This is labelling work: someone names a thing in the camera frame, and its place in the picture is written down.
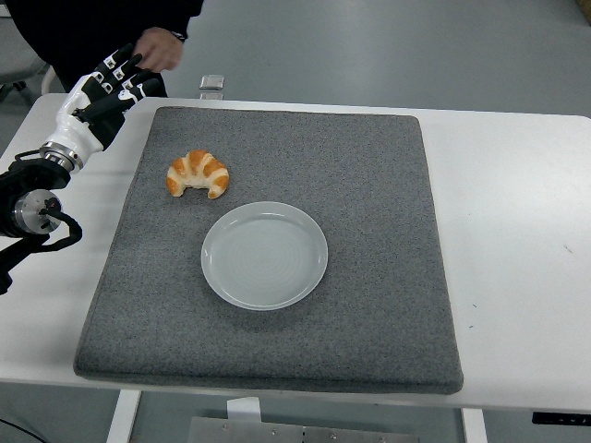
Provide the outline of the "person's hand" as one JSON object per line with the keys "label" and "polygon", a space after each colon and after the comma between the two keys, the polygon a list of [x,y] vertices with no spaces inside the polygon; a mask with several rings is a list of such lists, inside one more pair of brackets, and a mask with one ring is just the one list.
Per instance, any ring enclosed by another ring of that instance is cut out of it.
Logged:
{"label": "person's hand", "polygon": [[134,54],[140,54],[140,69],[153,73],[174,70],[181,62],[183,42],[171,31],[158,27],[144,30],[135,44]]}

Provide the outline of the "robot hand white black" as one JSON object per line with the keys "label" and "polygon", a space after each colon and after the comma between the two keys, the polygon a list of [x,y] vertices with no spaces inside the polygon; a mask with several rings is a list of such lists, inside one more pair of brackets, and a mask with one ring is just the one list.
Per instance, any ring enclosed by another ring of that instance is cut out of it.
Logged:
{"label": "robot hand white black", "polygon": [[125,122],[125,113],[154,96],[162,82],[139,68],[141,54],[127,44],[106,56],[68,93],[48,138],[78,157],[106,150]]}

